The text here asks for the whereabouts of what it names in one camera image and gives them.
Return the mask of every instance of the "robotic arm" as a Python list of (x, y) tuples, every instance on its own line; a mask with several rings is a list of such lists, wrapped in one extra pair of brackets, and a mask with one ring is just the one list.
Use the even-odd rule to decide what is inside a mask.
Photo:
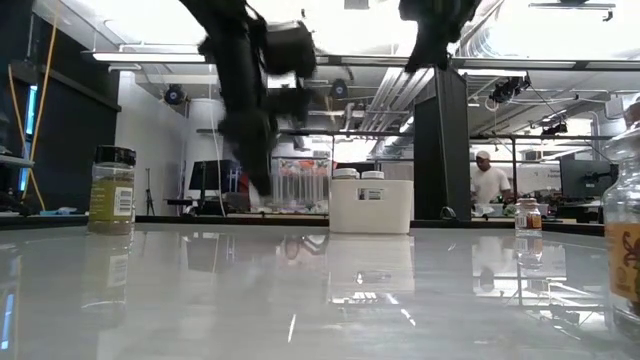
[[(304, 121), (313, 93), (302, 87), (268, 93), (263, 73), (295, 72), (310, 78), (316, 70), (315, 46), (302, 22), (273, 26), (246, 0), (180, 0), (207, 32), (199, 51), (215, 64), (227, 115), (218, 131), (260, 195), (271, 193), (269, 153), (275, 145), (276, 117)], [(403, 20), (418, 22), (416, 45), (405, 70), (448, 65), (447, 44), (460, 39), (462, 26), (481, 0), (400, 0)]]

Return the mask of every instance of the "plastic container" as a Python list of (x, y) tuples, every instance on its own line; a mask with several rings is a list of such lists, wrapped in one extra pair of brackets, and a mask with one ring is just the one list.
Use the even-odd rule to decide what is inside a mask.
[(618, 181), (602, 197), (614, 322), (640, 340), (640, 123), (604, 150), (619, 164)]
[(407, 234), (413, 181), (331, 182), (329, 230), (337, 233)]
[(90, 233), (127, 235), (133, 227), (136, 152), (99, 146), (93, 164), (93, 183), (87, 228)]

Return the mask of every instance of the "monitor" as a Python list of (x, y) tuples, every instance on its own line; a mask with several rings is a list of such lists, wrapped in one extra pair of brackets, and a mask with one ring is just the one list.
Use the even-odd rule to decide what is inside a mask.
[(617, 179), (617, 165), (608, 161), (560, 160), (560, 181), (565, 198), (602, 197)]
[[(233, 162), (231, 160), (220, 160), (220, 174), (222, 175), (222, 192), (229, 192), (229, 172), (232, 169)], [(218, 189), (218, 161), (196, 161), (193, 164), (191, 172), (191, 181), (189, 182), (189, 190), (201, 190), (202, 175), (204, 173), (204, 189)]]

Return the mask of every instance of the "ceiling light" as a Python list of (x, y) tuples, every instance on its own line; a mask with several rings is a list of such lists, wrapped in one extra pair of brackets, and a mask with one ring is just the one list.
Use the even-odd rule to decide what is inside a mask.
[(470, 76), (495, 76), (495, 77), (524, 77), (527, 76), (526, 71), (516, 70), (497, 70), (497, 69), (460, 69), (460, 75)]
[(92, 53), (97, 61), (108, 63), (146, 63), (146, 64), (189, 64), (204, 63), (204, 56), (200, 54), (165, 54), (165, 53)]

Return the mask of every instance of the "white container lid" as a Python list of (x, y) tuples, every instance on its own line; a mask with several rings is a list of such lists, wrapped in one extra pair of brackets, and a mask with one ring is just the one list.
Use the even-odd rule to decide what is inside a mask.
[(384, 173), (382, 171), (365, 171), (362, 173), (362, 178), (370, 180), (384, 180)]
[(356, 169), (336, 169), (333, 170), (334, 179), (359, 179), (360, 173)]

